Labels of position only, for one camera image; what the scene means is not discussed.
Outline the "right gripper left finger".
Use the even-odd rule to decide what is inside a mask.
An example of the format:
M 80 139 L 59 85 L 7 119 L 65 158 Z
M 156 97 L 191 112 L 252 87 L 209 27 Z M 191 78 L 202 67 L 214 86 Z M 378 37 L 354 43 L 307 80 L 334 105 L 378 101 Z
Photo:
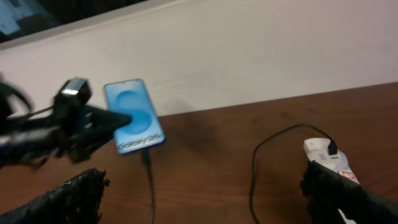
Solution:
M 1 215 L 1 224 L 97 224 L 106 171 L 83 171 L 43 195 Z

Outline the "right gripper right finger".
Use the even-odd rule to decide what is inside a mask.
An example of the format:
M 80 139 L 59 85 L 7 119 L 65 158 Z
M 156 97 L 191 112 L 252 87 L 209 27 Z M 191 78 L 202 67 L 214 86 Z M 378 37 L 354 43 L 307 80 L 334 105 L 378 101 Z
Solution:
M 300 188 L 308 199 L 307 211 L 312 223 L 397 224 L 397 202 L 315 161 L 307 162 Z

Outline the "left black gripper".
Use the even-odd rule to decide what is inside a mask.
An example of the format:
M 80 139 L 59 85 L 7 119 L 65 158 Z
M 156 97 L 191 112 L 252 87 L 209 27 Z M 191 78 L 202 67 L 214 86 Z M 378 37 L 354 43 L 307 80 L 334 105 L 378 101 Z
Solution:
M 132 121 L 131 116 L 90 105 L 56 104 L 51 114 L 57 126 L 51 150 L 56 157 L 67 155 L 73 163 L 88 160 L 112 138 L 113 133 Z

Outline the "blue Galaxy smartphone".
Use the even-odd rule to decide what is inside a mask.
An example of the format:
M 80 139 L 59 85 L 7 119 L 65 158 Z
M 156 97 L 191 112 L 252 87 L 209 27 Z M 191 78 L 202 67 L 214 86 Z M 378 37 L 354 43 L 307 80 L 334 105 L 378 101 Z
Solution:
M 106 84 L 104 95 L 110 111 L 131 118 L 130 123 L 114 132 L 119 154 L 130 154 L 165 142 L 164 130 L 144 80 Z

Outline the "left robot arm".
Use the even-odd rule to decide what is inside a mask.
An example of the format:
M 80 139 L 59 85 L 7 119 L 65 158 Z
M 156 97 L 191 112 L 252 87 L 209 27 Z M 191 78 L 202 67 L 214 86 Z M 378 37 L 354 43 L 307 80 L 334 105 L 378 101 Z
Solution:
M 38 118 L 28 98 L 16 87 L 1 83 L 1 166 L 25 165 L 39 169 L 51 154 L 67 155 L 73 163 L 91 154 L 132 121 L 129 115 L 88 104 L 89 81 L 67 80 Z

